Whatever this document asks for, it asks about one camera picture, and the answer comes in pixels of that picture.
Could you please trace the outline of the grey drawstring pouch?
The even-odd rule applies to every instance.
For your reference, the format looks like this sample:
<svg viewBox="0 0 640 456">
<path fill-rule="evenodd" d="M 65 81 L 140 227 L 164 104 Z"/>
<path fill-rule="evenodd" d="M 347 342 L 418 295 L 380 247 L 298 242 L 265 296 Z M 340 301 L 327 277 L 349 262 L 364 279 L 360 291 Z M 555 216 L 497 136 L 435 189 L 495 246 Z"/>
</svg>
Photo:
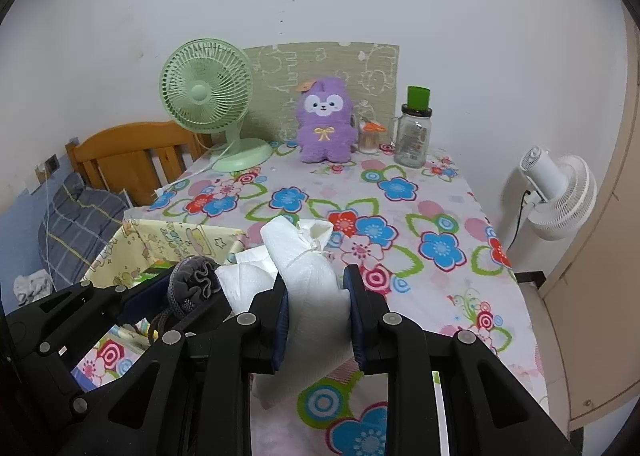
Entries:
<svg viewBox="0 0 640 456">
<path fill-rule="evenodd" d="M 149 344 L 158 340 L 169 324 L 184 320 L 220 291 L 217 268 L 219 264 L 207 256 L 187 257 L 174 267 L 166 290 L 168 306 L 151 320 L 146 333 Z"/>
</svg>

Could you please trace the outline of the wooden bed headboard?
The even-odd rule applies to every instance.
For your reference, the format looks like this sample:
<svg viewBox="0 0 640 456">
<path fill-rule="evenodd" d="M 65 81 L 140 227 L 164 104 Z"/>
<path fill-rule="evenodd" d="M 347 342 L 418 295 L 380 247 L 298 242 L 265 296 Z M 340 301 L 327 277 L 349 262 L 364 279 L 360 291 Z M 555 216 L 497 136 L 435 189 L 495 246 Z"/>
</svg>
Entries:
<svg viewBox="0 0 640 456">
<path fill-rule="evenodd" d="M 163 185 L 154 158 L 171 183 L 186 171 L 184 152 L 198 160 L 212 145 L 209 136 L 172 121 L 142 121 L 100 131 L 79 144 L 67 142 L 65 149 L 73 170 L 86 184 L 113 193 L 126 190 L 136 205 L 147 206 Z"/>
</svg>

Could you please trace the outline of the white crumpled cloth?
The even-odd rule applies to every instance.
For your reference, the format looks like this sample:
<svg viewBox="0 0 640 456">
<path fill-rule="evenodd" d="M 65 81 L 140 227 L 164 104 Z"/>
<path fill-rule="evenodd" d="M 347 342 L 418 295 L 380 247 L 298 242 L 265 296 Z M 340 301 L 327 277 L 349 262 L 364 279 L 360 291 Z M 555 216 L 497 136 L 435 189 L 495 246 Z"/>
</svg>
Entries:
<svg viewBox="0 0 640 456">
<path fill-rule="evenodd" d="M 19 275 L 14 280 L 13 292 L 18 305 L 27 306 L 52 294 L 52 278 L 46 270 L 39 270 L 29 276 Z"/>
</svg>

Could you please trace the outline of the patterned beige wall sheet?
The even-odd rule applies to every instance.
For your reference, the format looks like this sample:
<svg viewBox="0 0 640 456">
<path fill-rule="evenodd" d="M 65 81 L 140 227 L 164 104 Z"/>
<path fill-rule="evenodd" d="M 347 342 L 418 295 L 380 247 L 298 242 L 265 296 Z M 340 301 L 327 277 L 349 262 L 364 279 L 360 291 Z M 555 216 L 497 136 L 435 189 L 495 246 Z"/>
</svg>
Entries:
<svg viewBox="0 0 640 456">
<path fill-rule="evenodd" d="M 358 116 L 390 124 L 395 116 L 399 46 L 369 42 L 299 42 L 245 50 L 254 90 L 241 135 L 284 142 L 296 137 L 299 88 L 338 77 Z"/>
</svg>

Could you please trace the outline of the plaid blue pillow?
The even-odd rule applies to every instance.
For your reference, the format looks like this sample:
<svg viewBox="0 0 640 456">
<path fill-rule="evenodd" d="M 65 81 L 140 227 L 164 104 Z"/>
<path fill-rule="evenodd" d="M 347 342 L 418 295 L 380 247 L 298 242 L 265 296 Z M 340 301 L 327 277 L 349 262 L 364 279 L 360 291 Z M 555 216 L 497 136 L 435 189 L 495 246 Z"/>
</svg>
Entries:
<svg viewBox="0 0 640 456">
<path fill-rule="evenodd" d="M 92 188 L 77 172 L 66 176 L 48 203 L 38 247 L 53 288 L 78 283 L 122 225 L 125 194 Z"/>
</svg>

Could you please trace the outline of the white towel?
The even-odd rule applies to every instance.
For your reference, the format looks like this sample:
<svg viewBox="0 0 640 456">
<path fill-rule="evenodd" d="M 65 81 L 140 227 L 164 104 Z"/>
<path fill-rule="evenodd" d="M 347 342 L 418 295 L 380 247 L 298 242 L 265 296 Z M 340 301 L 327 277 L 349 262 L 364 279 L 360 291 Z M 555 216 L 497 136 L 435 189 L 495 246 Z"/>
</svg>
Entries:
<svg viewBox="0 0 640 456">
<path fill-rule="evenodd" d="M 352 356 L 349 291 L 336 276 L 326 245 L 333 225 L 322 220 L 291 223 L 283 216 L 260 234 L 288 291 L 288 343 L 280 368 L 257 376 L 254 395 L 269 410 L 292 398 Z"/>
</svg>

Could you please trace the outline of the yellow fabric storage box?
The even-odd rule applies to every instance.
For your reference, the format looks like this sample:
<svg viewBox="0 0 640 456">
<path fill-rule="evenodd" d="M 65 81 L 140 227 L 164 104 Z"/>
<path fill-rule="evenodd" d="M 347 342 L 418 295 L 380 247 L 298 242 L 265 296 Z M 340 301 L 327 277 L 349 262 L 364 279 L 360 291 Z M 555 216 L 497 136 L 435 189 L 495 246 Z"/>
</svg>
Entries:
<svg viewBox="0 0 640 456">
<path fill-rule="evenodd" d="M 236 228 L 126 219 L 82 278 L 98 288 L 130 289 L 188 257 L 229 264 L 244 249 L 243 239 Z"/>
</svg>

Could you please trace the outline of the green desk fan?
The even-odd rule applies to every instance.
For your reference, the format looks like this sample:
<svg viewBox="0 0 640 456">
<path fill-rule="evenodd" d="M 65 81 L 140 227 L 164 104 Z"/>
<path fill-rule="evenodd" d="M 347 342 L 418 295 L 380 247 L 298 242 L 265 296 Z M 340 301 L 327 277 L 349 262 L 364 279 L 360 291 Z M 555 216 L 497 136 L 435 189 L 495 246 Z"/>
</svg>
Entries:
<svg viewBox="0 0 640 456">
<path fill-rule="evenodd" d="M 212 163 L 219 172 L 256 167 L 272 154 L 262 138 L 241 136 L 253 91 L 248 57 L 224 40 L 186 42 L 171 53 L 160 72 L 160 100 L 179 126 L 195 134 L 226 136 L 226 149 Z"/>
</svg>

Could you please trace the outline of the toothpick holder orange lid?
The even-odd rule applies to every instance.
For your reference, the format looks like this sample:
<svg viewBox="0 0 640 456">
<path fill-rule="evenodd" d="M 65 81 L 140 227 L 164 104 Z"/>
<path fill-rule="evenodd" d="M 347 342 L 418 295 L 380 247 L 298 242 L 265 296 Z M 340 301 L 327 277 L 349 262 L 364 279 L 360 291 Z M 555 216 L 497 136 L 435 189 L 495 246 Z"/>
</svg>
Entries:
<svg viewBox="0 0 640 456">
<path fill-rule="evenodd" d="M 375 154 L 380 146 L 386 127 L 379 122 L 363 120 L 358 124 L 358 150 L 363 154 Z"/>
</svg>

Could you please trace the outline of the purple plush toy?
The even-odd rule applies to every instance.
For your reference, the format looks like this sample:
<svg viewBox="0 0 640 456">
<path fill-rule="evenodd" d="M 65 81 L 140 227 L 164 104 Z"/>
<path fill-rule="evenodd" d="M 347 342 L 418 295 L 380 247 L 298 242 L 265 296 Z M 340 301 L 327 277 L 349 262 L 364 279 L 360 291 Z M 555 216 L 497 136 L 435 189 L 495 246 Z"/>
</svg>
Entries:
<svg viewBox="0 0 640 456">
<path fill-rule="evenodd" d="M 352 124 L 354 103 L 338 77 L 309 81 L 296 107 L 296 142 L 305 164 L 347 164 L 358 132 Z"/>
</svg>

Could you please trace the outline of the floral tablecloth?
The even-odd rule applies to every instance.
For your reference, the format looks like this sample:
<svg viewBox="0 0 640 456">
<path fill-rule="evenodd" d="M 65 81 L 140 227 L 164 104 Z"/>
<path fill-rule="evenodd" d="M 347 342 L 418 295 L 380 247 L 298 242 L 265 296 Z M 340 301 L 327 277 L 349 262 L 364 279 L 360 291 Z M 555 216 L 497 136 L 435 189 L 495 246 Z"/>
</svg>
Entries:
<svg viewBox="0 0 640 456">
<path fill-rule="evenodd" d="M 469 330 L 540 405 L 547 386 L 532 322 L 511 263 L 469 184 L 441 150 L 420 169 L 393 150 L 353 154 L 347 164 L 305 164 L 292 142 L 274 143 L 260 166 L 222 173 L 201 159 L 152 205 L 127 219 L 236 228 L 262 243 L 271 219 L 326 220 L 334 271 L 358 268 L 391 310 L 430 332 Z"/>
</svg>

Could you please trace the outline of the white floor fan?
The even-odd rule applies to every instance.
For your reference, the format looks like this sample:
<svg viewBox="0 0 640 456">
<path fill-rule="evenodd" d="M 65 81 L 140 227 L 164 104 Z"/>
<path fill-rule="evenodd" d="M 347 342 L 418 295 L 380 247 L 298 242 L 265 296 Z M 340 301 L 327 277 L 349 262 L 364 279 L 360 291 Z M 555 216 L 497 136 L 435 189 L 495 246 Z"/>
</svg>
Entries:
<svg viewBox="0 0 640 456">
<path fill-rule="evenodd" d="M 518 203 L 509 252 L 524 222 L 539 239 L 556 242 L 576 233 L 590 218 L 598 184 L 584 158 L 553 157 L 543 147 L 533 146 L 521 158 L 518 173 L 526 187 Z"/>
</svg>

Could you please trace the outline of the glass jar green lid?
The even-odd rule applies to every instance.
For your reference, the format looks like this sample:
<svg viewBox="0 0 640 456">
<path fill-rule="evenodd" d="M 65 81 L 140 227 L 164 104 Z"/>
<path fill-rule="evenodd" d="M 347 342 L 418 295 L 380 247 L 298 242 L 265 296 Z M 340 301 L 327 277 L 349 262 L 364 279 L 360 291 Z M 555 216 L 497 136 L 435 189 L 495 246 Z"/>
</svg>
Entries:
<svg viewBox="0 0 640 456">
<path fill-rule="evenodd" d="M 408 86 L 400 115 L 394 118 L 394 159 L 396 164 L 420 169 L 426 161 L 432 130 L 431 90 Z"/>
</svg>

